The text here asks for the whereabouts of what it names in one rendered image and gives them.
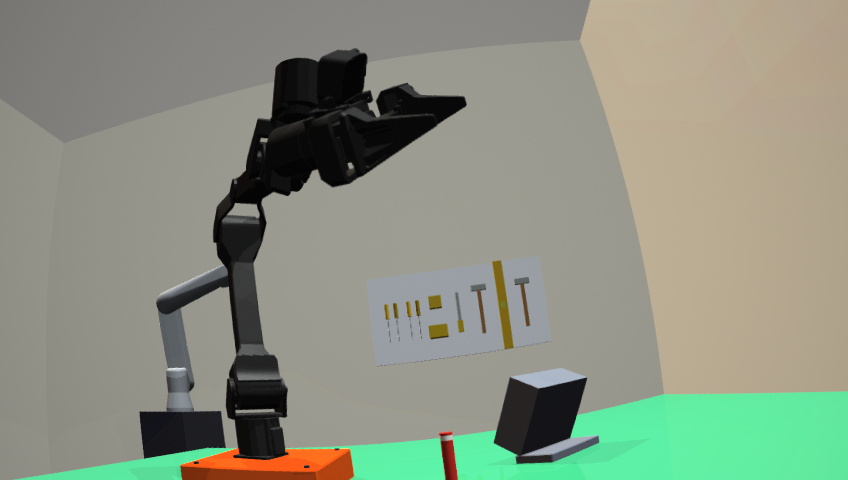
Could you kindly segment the dark red cylindrical peg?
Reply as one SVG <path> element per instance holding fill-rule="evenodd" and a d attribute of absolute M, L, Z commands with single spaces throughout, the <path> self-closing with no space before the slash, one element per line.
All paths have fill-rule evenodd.
<path fill-rule="evenodd" d="M 458 480 L 452 434 L 453 432 L 440 433 L 440 446 L 445 480 Z"/>

